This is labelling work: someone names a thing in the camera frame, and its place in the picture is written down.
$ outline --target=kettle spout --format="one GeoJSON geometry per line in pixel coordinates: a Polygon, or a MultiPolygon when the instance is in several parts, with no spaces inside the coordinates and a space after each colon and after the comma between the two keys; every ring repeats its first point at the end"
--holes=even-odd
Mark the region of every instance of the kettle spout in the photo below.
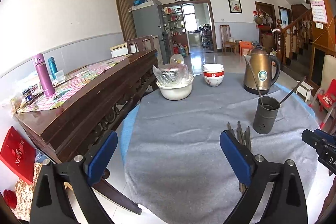
{"type": "Polygon", "coordinates": [[[245,62],[248,63],[251,60],[251,57],[252,56],[250,56],[250,55],[244,55],[245,62]]]}

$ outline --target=teal thermos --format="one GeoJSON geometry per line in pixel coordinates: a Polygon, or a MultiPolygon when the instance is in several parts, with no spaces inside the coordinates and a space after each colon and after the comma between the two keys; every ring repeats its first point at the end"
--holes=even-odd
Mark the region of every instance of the teal thermos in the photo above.
{"type": "Polygon", "coordinates": [[[55,64],[55,59],[53,57],[50,57],[48,59],[48,63],[49,63],[49,67],[50,67],[50,71],[51,71],[52,77],[55,80],[56,79],[55,73],[58,72],[56,64],[55,64]]]}

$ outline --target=electric kettle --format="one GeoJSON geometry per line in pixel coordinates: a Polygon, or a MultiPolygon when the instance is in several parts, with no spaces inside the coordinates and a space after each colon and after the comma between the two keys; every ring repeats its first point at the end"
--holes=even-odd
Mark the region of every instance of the electric kettle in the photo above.
{"type": "MultiPolygon", "coordinates": [[[[250,63],[253,68],[259,90],[262,95],[269,92],[269,88],[280,75],[280,61],[274,55],[269,55],[261,46],[255,47],[250,52],[250,63]],[[272,61],[275,62],[277,71],[272,79],[272,61]]],[[[247,65],[244,76],[244,89],[250,93],[258,94],[250,67],[247,65]]]]}

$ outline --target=red and white bowl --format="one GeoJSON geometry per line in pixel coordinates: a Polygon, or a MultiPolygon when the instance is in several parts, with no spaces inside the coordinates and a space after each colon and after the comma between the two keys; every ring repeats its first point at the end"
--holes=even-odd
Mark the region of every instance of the red and white bowl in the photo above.
{"type": "Polygon", "coordinates": [[[224,77],[224,66],[220,64],[204,64],[203,77],[210,86],[218,86],[224,77]]]}

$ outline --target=refrigerator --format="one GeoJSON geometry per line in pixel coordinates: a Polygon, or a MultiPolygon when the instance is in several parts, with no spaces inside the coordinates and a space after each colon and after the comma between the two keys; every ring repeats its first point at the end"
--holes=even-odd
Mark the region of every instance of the refrigerator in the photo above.
{"type": "Polygon", "coordinates": [[[144,4],[133,6],[132,15],[137,37],[157,35],[162,54],[162,61],[168,64],[172,56],[172,39],[168,24],[164,19],[162,3],[150,0],[144,4]]]}

